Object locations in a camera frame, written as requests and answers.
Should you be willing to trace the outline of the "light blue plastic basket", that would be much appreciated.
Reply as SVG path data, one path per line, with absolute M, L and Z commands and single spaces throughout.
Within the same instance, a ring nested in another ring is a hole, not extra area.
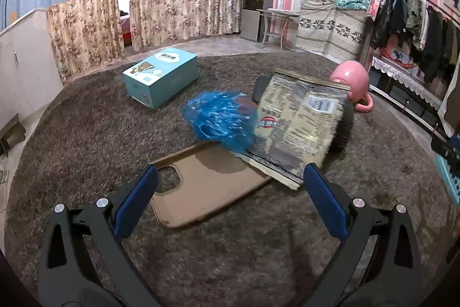
M 459 204 L 460 198 L 460 185 L 459 177 L 451 173 L 450 166 L 446 159 L 442 158 L 440 155 L 436 156 L 435 164 L 438 167 L 438 170 L 441 174 L 441 177 L 444 180 L 444 184 L 447 187 L 448 193 L 455 204 Z

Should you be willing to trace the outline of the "tan phone case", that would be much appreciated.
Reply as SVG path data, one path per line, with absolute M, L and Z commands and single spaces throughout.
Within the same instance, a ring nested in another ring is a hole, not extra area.
M 202 221 L 271 180 L 218 143 L 197 143 L 151 164 L 159 171 L 171 167 L 179 177 L 176 187 L 150 199 L 155 217 L 167 228 Z

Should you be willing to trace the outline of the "grey printed snack bag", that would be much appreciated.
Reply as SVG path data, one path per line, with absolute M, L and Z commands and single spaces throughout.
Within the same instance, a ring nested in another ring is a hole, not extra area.
M 276 69 L 257 106 L 254 143 L 235 156 L 299 189 L 305 166 L 323 164 L 350 105 L 349 91 L 342 83 Z

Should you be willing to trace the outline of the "brown draped cloth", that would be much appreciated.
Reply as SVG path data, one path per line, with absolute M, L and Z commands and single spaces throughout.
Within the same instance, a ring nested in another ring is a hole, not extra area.
M 457 61 L 448 91 L 437 111 L 440 123 L 448 138 L 454 134 L 459 134 L 459 107 L 459 61 Z

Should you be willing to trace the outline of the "low tv cabinet lace cover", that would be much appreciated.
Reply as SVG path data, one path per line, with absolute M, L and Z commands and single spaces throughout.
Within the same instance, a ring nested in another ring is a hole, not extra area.
M 391 60 L 373 55 L 369 67 L 370 89 L 428 132 L 447 138 L 437 111 L 441 99 L 423 82 Z

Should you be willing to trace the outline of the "teal cardboard box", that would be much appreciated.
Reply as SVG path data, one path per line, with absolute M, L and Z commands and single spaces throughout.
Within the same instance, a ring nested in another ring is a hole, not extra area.
M 160 108 L 198 78 L 197 55 L 174 47 L 152 54 L 122 73 L 130 97 Z

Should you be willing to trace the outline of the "pink ceramic mug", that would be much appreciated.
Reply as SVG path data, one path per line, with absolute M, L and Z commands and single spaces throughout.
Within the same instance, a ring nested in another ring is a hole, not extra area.
M 369 95 L 369 75 L 364 66 L 348 60 L 339 64 L 329 80 L 349 87 L 348 99 L 356 111 L 369 113 L 373 109 L 373 99 Z

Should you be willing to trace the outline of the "blue crumpled plastic bag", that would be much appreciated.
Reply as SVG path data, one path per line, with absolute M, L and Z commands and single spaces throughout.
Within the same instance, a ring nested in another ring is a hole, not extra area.
M 187 101 L 183 117 L 200 140 L 218 142 L 232 152 L 242 153 L 254 143 L 257 106 L 240 92 L 202 92 Z

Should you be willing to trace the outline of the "cabinet with patterned cover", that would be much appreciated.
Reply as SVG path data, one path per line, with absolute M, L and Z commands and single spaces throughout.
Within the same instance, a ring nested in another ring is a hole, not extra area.
M 364 10 L 339 8 L 334 0 L 303 0 L 296 48 L 340 62 L 357 61 L 366 36 L 365 14 Z

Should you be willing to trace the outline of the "clothes rack with garments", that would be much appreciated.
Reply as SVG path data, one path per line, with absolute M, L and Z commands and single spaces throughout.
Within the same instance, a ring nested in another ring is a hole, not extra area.
M 369 46 L 404 68 L 418 68 L 424 83 L 448 85 L 459 60 L 459 23 L 428 0 L 371 0 Z

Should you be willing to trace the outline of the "small metal side table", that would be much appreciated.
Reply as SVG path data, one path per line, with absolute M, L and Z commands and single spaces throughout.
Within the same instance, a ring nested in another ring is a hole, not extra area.
M 285 9 L 258 9 L 264 21 L 264 32 L 261 40 L 261 48 L 264 48 L 270 39 L 279 42 L 279 47 L 283 51 L 285 39 L 291 23 L 299 22 L 299 12 Z

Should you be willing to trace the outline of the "grey water dispenser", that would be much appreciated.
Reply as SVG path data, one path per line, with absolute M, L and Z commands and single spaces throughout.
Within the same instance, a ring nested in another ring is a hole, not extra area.
M 240 36 L 248 41 L 261 42 L 264 37 L 265 22 L 263 11 L 273 6 L 274 0 L 242 0 Z

